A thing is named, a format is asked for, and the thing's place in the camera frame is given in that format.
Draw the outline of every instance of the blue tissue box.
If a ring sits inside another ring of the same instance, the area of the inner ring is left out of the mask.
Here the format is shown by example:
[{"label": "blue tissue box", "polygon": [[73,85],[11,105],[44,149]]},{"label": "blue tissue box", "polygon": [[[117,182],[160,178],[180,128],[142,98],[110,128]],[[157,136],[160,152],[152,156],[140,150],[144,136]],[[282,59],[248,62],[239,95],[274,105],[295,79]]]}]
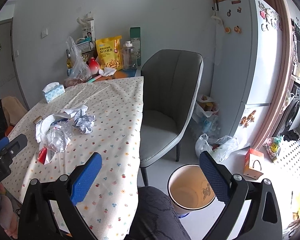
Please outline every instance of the blue tissue box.
[{"label": "blue tissue box", "polygon": [[62,95],[65,92],[65,87],[63,85],[57,85],[46,93],[43,93],[46,98],[47,103],[51,102],[53,99]]}]

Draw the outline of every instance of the gray leather chair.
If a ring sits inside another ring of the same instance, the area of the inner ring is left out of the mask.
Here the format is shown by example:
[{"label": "gray leather chair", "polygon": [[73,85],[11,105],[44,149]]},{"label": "gray leather chair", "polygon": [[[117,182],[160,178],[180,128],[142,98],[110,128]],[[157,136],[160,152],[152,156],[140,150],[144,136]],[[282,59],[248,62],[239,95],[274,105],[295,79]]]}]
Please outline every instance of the gray leather chair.
[{"label": "gray leather chair", "polygon": [[148,186],[146,167],[177,145],[191,118],[203,69],[202,56],[195,52],[164,49],[142,67],[143,117],[140,169]]}]

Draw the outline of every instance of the patterned pants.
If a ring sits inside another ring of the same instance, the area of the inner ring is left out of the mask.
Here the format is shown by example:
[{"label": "patterned pants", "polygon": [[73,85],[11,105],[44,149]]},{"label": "patterned pants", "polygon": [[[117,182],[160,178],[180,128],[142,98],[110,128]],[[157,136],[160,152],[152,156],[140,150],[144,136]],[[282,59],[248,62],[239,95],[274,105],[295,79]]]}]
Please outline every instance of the patterned pants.
[{"label": "patterned pants", "polygon": [[191,240],[170,198],[155,187],[138,189],[136,215],[125,240]]}]

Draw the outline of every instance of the floral tablecloth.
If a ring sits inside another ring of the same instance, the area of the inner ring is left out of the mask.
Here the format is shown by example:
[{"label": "floral tablecloth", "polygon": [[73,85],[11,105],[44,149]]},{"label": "floral tablecloth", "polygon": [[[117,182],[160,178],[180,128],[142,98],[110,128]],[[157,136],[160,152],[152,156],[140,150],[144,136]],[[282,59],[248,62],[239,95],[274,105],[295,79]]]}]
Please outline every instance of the floral tablecloth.
[{"label": "floral tablecloth", "polygon": [[[25,134],[28,145],[13,159],[12,173],[3,185],[22,203],[31,179],[55,181],[98,152],[102,168],[84,201],[76,206],[98,239],[124,239],[138,205],[142,96],[143,77],[136,77],[79,84],[49,104],[39,102],[10,134],[10,140]],[[96,116],[92,133],[75,130],[65,153],[57,153],[49,164],[39,163],[33,120],[83,104],[88,106],[88,115]],[[68,231],[56,202],[51,205],[59,227]]]}]

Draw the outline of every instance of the yellow bag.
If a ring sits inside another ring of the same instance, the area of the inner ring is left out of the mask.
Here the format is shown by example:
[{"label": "yellow bag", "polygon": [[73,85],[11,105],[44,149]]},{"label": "yellow bag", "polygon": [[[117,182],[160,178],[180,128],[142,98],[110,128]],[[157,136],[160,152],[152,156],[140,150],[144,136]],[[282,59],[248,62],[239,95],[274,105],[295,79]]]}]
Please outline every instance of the yellow bag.
[{"label": "yellow bag", "polygon": [[122,36],[100,39],[96,41],[101,69],[105,67],[122,69],[120,56],[120,39]]}]

